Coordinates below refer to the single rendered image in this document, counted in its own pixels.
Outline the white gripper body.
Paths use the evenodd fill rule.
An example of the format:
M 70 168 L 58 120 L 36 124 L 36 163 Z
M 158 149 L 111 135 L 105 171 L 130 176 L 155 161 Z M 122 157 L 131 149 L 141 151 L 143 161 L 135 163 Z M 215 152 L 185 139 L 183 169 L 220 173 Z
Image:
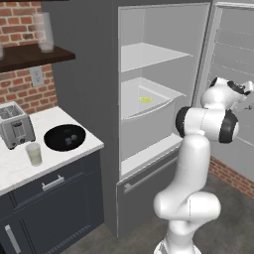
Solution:
M 240 85 L 241 93 L 245 96 L 248 96 L 254 91 L 254 83 L 249 80 Z

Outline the grey fridge door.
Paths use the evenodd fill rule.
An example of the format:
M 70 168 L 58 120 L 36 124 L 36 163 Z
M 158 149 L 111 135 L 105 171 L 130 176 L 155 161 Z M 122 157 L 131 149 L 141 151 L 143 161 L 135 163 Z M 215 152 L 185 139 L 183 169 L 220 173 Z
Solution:
M 204 44 L 195 104 L 216 77 L 254 82 L 254 0 L 214 0 Z M 210 171 L 254 198 L 254 92 L 234 114 L 239 133 L 232 143 L 211 144 Z

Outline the white fridge shelf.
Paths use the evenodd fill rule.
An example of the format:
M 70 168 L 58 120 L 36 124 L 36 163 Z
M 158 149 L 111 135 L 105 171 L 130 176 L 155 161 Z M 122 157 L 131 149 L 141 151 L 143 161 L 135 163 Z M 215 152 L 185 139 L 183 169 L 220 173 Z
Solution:
M 158 47 L 146 43 L 138 43 L 121 47 L 121 64 L 122 72 L 160 64 L 175 59 L 190 57 L 191 54 Z

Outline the white fridge drawer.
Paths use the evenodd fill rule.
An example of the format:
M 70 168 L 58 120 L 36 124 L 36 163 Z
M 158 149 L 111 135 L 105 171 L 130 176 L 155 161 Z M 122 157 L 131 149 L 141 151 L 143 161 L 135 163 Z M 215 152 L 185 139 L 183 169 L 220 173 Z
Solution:
M 172 134 L 175 106 L 182 93 L 144 77 L 121 83 L 121 160 Z M 143 103 L 140 97 L 152 97 Z

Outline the grey fridge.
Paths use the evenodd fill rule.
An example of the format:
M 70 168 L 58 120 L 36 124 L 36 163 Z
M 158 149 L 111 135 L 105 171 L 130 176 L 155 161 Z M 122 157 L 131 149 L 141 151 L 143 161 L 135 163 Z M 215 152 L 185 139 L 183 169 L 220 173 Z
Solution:
M 104 222 L 117 237 L 117 185 L 179 152 L 177 112 L 192 105 L 212 0 L 68 0 L 48 2 L 55 42 L 75 59 L 54 65 L 61 109 L 104 144 L 100 152 Z M 146 43 L 190 54 L 122 72 L 121 47 Z M 183 94 L 172 134 L 121 160 L 121 83 L 144 77 Z

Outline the black bowl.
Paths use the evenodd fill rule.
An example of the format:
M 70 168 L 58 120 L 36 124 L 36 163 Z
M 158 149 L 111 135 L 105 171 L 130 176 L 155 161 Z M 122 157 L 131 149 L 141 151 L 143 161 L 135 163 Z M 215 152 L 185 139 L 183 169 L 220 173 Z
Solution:
M 72 140 L 71 145 L 65 143 L 65 138 L 71 138 L 76 135 L 77 139 Z M 58 152 L 67 152 L 78 148 L 85 140 L 85 130 L 77 125 L 63 124 L 50 129 L 44 136 L 45 144 L 52 150 Z

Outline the glass of lemonade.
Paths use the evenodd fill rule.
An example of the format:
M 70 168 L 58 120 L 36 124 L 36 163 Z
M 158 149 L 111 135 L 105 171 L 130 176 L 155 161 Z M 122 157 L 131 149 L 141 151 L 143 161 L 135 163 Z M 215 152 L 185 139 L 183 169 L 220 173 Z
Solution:
M 33 166 L 39 166 L 42 163 L 41 146 L 39 143 L 27 145 L 26 152 Z

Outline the grey freezer drawer front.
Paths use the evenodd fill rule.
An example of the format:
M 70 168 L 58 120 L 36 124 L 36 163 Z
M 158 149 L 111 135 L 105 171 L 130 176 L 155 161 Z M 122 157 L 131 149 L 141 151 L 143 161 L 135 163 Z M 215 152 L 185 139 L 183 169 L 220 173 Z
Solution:
M 133 177 L 117 185 L 117 238 L 127 236 L 155 214 L 153 208 L 154 197 L 173 180 L 177 162 L 166 167 L 128 193 L 124 193 L 124 186 L 126 184 L 135 184 L 174 158 L 178 158 L 177 153 L 159 159 L 142 171 L 137 172 Z

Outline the tall clear glass vase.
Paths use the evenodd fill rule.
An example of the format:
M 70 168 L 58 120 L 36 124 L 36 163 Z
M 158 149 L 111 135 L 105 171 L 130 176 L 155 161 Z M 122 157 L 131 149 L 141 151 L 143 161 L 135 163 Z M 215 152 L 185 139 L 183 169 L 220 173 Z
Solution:
M 43 53 L 51 53 L 54 50 L 55 43 L 50 14 L 47 12 L 34 14 L 33 19 L 40 50 Z

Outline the dark blue cupboard door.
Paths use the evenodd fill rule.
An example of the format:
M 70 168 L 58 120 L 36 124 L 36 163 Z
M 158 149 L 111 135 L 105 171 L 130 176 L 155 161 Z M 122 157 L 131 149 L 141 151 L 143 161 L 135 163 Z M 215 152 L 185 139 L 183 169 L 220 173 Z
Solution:
M 103 221 L 101 174 L 80 174 L 18 205 L 0 221 L 0 254 L 16 254 L 7 224 L 20 254 L 61 254 Z

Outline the silver toaster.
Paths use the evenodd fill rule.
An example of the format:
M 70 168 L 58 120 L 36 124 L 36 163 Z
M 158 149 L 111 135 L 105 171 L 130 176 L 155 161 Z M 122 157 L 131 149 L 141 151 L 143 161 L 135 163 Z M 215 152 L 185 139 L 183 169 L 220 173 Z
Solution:
M 0 104 L 0 137 L 9 150 L 36 140 L 30 116 L 15 101 Z

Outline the small dark blue drawer front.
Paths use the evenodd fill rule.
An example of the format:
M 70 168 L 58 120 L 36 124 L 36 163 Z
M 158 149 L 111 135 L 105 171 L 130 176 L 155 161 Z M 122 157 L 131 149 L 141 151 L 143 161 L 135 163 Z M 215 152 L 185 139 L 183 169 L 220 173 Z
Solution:
M 9 216 L 15 209 L 15 201 L 11 193 L 0 196 L 0 220 Z

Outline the white wall outlet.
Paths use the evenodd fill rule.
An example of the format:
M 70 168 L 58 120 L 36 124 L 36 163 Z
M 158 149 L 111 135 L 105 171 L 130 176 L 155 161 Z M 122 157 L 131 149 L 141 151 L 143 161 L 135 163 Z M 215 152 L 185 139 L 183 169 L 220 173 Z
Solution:
M 40 66 L 33 66 L 30 68 L 30 75 L 32 78 L 33 87 L 37 87 L 44 84 L 42 68 Z

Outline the dark wooden wall shelf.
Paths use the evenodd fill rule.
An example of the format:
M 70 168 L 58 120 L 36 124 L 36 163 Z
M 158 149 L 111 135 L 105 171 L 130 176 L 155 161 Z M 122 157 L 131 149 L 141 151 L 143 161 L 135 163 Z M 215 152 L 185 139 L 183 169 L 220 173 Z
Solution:
M 36 44 L 10 47 L 4 49 L 4 59 L 0 61 L 0 73 L 74 59 L 74 53 L 60 47 L 54 47 L 50 53 L 42 53 Z

